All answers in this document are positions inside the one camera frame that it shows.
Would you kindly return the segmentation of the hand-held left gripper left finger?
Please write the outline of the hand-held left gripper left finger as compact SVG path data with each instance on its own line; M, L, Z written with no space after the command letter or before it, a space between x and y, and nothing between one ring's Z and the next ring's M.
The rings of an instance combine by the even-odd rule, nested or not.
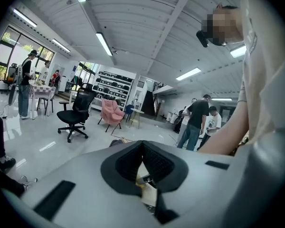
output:
M64 228L155 228L157 220L140 197L116 192L101 175L102 162L130 145L119 144L72 158L41 178L21 200L33 209L62 180L70 181L75 187L53 223Z

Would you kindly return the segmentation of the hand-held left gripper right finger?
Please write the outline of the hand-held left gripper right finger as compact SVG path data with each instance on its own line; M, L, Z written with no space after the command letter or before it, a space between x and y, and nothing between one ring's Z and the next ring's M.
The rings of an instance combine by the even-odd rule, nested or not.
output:
M243 227L238 188L244 151L234 157L176 149L143 141L143 159L157 187L157 214L145 228Z

